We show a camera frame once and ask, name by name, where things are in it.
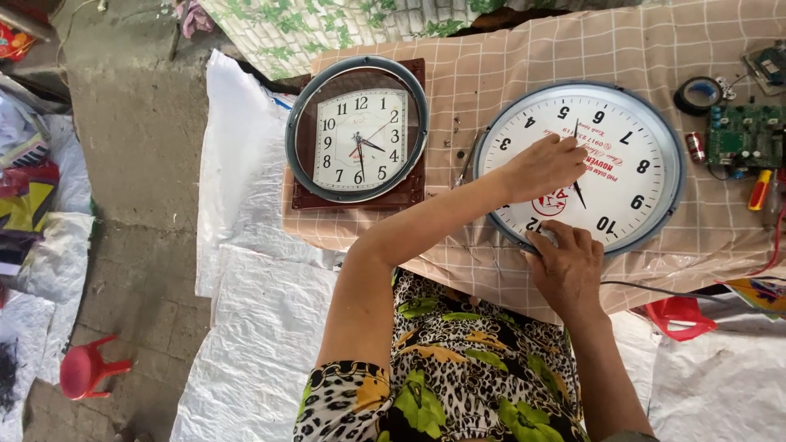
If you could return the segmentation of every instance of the brown wooden clock frame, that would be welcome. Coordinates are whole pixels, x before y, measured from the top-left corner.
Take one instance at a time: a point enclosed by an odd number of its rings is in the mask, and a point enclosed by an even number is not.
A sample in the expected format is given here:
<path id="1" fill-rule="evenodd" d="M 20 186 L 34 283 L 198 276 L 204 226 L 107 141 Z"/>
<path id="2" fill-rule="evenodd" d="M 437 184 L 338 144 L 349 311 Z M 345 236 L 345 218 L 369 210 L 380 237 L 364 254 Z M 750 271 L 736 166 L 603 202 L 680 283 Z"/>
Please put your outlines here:
<path id="1" fill-rule="evenodd" d="M 418 58 L 416 60 L 405 60 L 398 62 L 401 66 L 417 79 L 421 88 L 425 89 L 425 60 Z M 351 72 L 377 72 L 394 79 L 397 83 L 401 84 L 407 92 L 412 94 L 409 87 L 401 81 L 400 78 L 390 72 L 378 68 L 359 68 L 349 72 L 341 73 L 338 76 L 346 75 Z M 303 90 L 306 85 L 312 80 L 311 76 L 303 78 L 300 84 L 300 89 Z M 313 170 L 314 168 L 314 152 L 316 150 L 316 122 L 311 122 L 312 117 L 305 112 L 301 115 L 296 131 L 296 150 L 297 157 L 302 160 L 302 166 L 306 170 Z M 417 142 L 418 131 L 409 131 L 407 148 L 411 149 Z M 325 198 L 319 197 L 311 193 L 305 186 L 303 186 L 297 178 L 295 178 L 294 186 L 292 189 L 292 209 L 293 210 L 317 210 L 317 209 L 333 209 L 333 208 L 378 208 L 378 209 L 397 209 L 408 208 L 413 206 L 424 199 L 424 185 L 425 185 L 425 166 L 424 154 L 415 164 L 410 173 L 404 178 L 397 186 L 390 189 L 388 192 L 383 193 L 379 197 L 374 197 L 367 201 L 356 203 L 341 203 L 336 201 L 329 201 Z"/>

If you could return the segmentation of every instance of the green circuit board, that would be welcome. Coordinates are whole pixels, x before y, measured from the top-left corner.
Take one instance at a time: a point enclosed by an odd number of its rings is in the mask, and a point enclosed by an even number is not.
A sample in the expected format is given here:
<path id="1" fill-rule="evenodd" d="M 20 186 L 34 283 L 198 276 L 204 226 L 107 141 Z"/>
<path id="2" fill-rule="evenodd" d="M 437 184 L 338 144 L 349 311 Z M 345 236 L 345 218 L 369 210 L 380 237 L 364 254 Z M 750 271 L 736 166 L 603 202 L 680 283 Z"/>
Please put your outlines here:
<path id="1" fill-rule="evenodd" d="M 704 147 L 707 162 L 743 170 L 780 168 L 785 123 L 783 105 L 713 106 Z"/>

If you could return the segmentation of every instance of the beige tablecloth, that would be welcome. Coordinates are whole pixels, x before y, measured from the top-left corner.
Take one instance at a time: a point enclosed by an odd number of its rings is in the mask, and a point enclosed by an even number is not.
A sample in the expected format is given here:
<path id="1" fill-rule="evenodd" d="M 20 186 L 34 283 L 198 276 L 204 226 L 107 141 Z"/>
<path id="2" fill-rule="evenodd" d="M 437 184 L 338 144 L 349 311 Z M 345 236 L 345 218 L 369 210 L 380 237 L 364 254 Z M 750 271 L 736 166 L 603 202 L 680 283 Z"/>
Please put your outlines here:
<path id="1" fill-rule="evenodd" d="M 319 72 L 356 54 L 394 60 L 426 60 L 426 94 L 432 125 L 428 136 L 426 193 L 450 190 L 475 132 L 511 100 L 563 79 L 592 79 L 635 90 L 676 127 L 703 131 L 706 120 L 678 112 L 671 95 L 693 76 L 735 79 L 746 68 L 743 53 L 772 46 L 786 35 L 786 0 L 675 2 L 675 6 L 624 8 L 532 20 L 511 31 L 462 38 L 360 46 L 322 54 Z M 764 98 L 742 79 L 736 102 Z M 454 117 L 460 130 L 454 134 Z M 449 148 L 444 141 L 451 142 Z M 608 260 L 605 280 L 639 282 L 687 291 L 735 278 L 761 267 L 773 249 L 760 216 L 747 210 L 753 181 L 720 182 L 703 165 L 688 161 L 683 201 L 660 234 L 636 252 Z M 285 174 L 283 225 L 291 234 L 326 249 L 347 250 L 364 230 L 389 212 L 291 209 L 292 174 Z M 404 266 L 455 289 L 530 317 L 559 323 L 537 289 L 519 249 L 485 218 L 451 234 Z M 780 264 L 768 274 L 786 276 Z M 663 295 L 618 285 L 601 287 L 608 312 L 647 304 Z"/>

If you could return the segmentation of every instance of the leopard print fabric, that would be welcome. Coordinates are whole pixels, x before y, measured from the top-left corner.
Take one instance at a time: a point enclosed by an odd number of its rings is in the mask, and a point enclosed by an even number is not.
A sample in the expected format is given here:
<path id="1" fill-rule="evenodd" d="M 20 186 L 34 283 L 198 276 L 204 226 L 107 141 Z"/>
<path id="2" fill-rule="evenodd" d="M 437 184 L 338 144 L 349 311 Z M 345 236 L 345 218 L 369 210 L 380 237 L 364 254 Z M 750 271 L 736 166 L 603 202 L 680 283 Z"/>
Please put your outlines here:
<path id="1" fill-rule="evenodd" d="M 391 372 L 359 361 L 314 369 L 295 442 L 589 440 L 562 327 L 404 270 L 394 295 Z"/>

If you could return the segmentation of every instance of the hand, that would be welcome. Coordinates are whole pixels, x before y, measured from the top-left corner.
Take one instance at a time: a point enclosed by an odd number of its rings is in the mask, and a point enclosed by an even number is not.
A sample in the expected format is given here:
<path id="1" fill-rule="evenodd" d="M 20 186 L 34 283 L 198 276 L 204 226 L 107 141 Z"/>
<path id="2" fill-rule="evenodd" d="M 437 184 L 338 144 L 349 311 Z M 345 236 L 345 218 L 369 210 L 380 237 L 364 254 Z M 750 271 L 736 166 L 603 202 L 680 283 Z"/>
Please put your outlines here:
<path id="1" fill-rule="evenodd" d="M 541 225 L 554 234 L 558 247 L 543 235 L 527 232 L 541 253 L 524 253 L 535 287 L 571 331 L 607 319 L 600 296 L 603 245 L 584 229 L 554 220 Z"/>
<path id="2" fill-rule="evenodd" d="M 510 203 L 531 201 L 568 187 L 586 171 L 587 151 L 576 148 L 574 137 L 560 141 L 558 134 L 547 135 L 496 169 Z"/>

